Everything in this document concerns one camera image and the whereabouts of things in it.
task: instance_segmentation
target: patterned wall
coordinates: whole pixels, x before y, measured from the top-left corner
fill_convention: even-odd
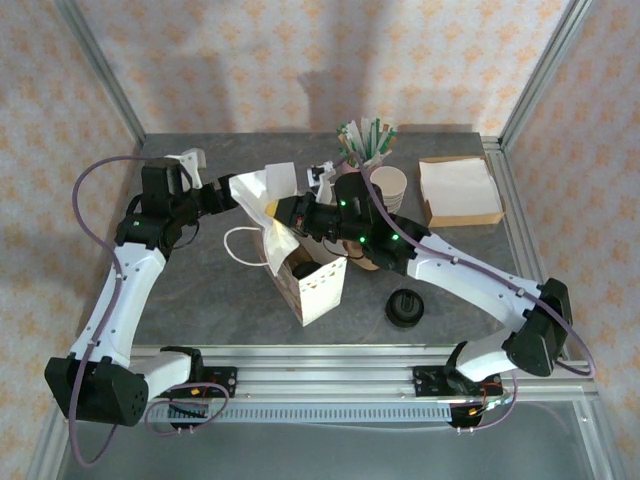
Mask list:
[[[571,287],[630,473],[640,472],[638,25],[636,1],[597,2],[509,154],[545,266]]]
[[[76,226],[71,187],[134,142],[53,1],[3,4],[0,79],[0,478],[14,480],[50,405],[46,362],[68,352],[105,266]],[[128,171],[106,167],[81,191],[100,235]]]
[[[499,135],[568,3],[80,0],[152,133],[365,115]]]

